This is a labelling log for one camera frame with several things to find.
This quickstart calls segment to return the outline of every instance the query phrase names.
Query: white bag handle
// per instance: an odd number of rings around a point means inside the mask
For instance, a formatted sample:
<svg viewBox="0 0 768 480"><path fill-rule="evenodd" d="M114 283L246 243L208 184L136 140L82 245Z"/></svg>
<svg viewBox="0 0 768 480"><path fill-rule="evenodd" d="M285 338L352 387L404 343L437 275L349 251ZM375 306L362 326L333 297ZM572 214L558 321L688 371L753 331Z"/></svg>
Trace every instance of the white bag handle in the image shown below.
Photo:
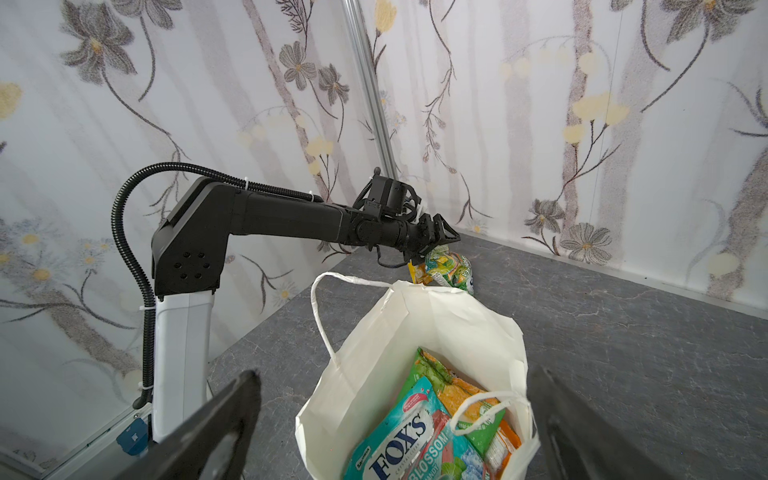
<svg viewBox="0 0 768 480"><path fill-rule="evenodd" d="M323 338L323 343L326 344L326 349L328 350L328 353L331 355L331 360L333 360L333 364L336 365L336 368L338 368L339 360L336 358L336 352L333 351L331 342L328 341L328 336L326 335L326 331L323 328L323 324L320 322L320 314L317 311L317 295L315 294L315 289L317 288L317 284L320 283L320 280L324 276L334 276L339 280L344 280L345 282L349 282L349 283L357 283L358 285L383 286L385 288L390 288L392 284L387 282L376 282L373 280L365 280L362 278L358 278L356 276L347 276L347 275L342 275L341 273L336 273L336 272L323 272L320 275L318 275L317 278L315 279L315 282L312 284L312 289L310 290L310 302L312 303L312 313L314 313L315 315L315 322L317 323L317 329L320 331L320 336Z"/></svg>
<svg viewBox="0 0 768 480"><path fill-rule="evenodd" d="M462 430L456 429L456 426L458 425L459 417L461 417L462 414L466 412L466 410L469 408L470 405L476 402L479 402L480 400L493 399L493 398L496 398L496 399L506 398L506 400L504 400L503 402L500 402L498 405L492 406L467 429L462 429ZM530 402L528 401L528 399L526 399L524 396L521 396L517 392L499 390L496 392L483 392L483 393L478 393L476 395L473 395L468 399L466 399L464 402L462 402L458 410L456 410L456 414L454 414L453 417L451 417L451 422L449 423L451 427L451 433L453 435L467 435L468 433L474 432L475 430L480 428L480 426L483 423L496 417L496 414L498 412L508 408L515 401L523 402L526 405L530 405ZM538 451L539 446L541 446L541 442L539 442L539 439L538 439L538 429L537 429L537 432L533 435L533 437L530 440L523 442L522 445L520 445L520 448L515 450L515 452L512 454L512 458L510 458L509 463L504 469L504 474L502 475L502 478L517 478L519 475L522 475L522 472L528 467L528 464L531 463L533 456L536 455L536 452Z"/></svg>

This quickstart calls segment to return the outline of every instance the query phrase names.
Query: snack bag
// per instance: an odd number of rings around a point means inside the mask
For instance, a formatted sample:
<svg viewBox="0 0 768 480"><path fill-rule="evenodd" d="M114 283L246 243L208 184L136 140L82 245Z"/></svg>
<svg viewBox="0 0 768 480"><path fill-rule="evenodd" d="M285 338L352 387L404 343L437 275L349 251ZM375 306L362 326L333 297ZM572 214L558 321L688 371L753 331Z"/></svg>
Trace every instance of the snack bag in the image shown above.
<svg viewBox="0 0 768 480"><path fill-rule="evenodd" d="M413 266L408 264L413 283L429 285L435 281L440 286L453 286L475 294L472 282L472 265L467 257L460 253L448 252L447 245L438 245L427 253L424 263Z"/></svg>
<svg viewBox="0 0 768 480"><path fill-rule="evenodd" d="M416 382L352 453L344 480L492 480L427 377Z"/></svg>
<svg viewBox="0 0 768 480"><path fill-rule="evenodd" d="M422 377L427 377L434 385L435 394L451 415L456 413L459 406L466 399L485 391L459 378L434 356L422 349L418 349L411 372L405 385L402 386L398 400L402 399ZM458 421L458 428L465 429L469 427L483 413L497 404L497 399L487 399L470 406ZM478 451L495 475L500 475L504 471L504 467L509 463L511 454L521 445L520 438L504 420L503 410L496 414L493 422L486 422L479 429L468 433L465 437L475 447L475 450Z"/></svg>

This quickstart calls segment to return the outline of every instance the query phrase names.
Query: fox's candy bag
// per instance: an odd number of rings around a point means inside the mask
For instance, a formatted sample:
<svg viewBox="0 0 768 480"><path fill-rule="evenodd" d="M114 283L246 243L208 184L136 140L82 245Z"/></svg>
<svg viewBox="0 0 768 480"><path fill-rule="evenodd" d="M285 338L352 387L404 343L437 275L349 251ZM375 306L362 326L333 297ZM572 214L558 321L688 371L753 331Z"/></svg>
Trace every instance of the fox's candy bag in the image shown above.
<svg viewBox="0 0 768 480"><path fill-rule="evenodd" d="M440 286L453 286L475 295L472 281L472 265L460 253L449 252L447 245L438 245L427 253L424 263L408 264L413 283L429 285L432 281Z"/></svg>
<svg viewBox="0 0 768 480"><path fill-rule="evenodd" d="M467 439L451 433L450 420L421 378L358 445L344 480L491 480Z"/></svg>
<svg viewBox="0 0 768 480"><path fill-rule="evenodd" d="M435 388L435 394L450 415L454 415L466 399L485 391L459 378L434 356L418 349L411 372L402 386L398 400L405 396L422 377L430 380ZM458 421L458 428L469 427L483 413L497 404L497 399L486 399L472 404ZM465 437L495 474L503 472L510 455L521 445L520 438L504 420L503 410L496 414L493 421L486 422Z"/></svg>

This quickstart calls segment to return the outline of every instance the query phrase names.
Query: gray table surface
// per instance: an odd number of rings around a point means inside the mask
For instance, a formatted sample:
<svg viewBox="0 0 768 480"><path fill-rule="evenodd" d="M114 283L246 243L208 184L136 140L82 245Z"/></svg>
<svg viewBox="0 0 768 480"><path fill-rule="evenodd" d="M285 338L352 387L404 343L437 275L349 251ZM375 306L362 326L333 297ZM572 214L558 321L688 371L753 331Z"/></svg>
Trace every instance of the gray table surface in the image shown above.
<svg viewBox="0 0 768 480"><path fill-rule="evenodd" d="M668 471L766 477L768 321L473 237L456 250L472 262L476 298L521 327L529 366L551 369ZM409 280L364 249L334 270ZM319 309L336 348L381 295L323 280ZM328 361L306 289L210 364L214 392L245 369L261 375L245 478L310 478L294 417ZM527 478L548 478L541 450Z"/></svg>

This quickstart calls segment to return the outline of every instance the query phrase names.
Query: white wall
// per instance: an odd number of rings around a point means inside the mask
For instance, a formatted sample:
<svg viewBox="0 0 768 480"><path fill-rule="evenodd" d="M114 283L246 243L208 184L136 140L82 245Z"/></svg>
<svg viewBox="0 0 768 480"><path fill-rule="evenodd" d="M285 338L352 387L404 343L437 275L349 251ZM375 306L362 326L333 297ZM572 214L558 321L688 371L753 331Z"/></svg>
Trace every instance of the white wall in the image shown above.
<svg viewBox="0 0 768 480"><path fill-rule="evenodd" d="M141 296L109 219L129 175L181 159L316 194L335 185L330 198L349 203L379 164L361 134L364 103L335 2L305 2L308 35L275 2L185 1L149 13L76 3L0 5L0 447L40 472L137 396ZM333 64L347 102L329 105L317 74L303 90L285 82L280 52L295 41L302 51L306 42L305 71ZM154 82L140 100L152 52ZM131 196L126 232L145 270L157 210L192 181L162 174ZM211 358L344 257L331 248L232 238Z"/></svg>
<svg viewBox="0 0 768 480"><path fill-rule="evenodd" d="M766 309L768 5L662 4L367 2L398 165L460 227Z"/></svg>

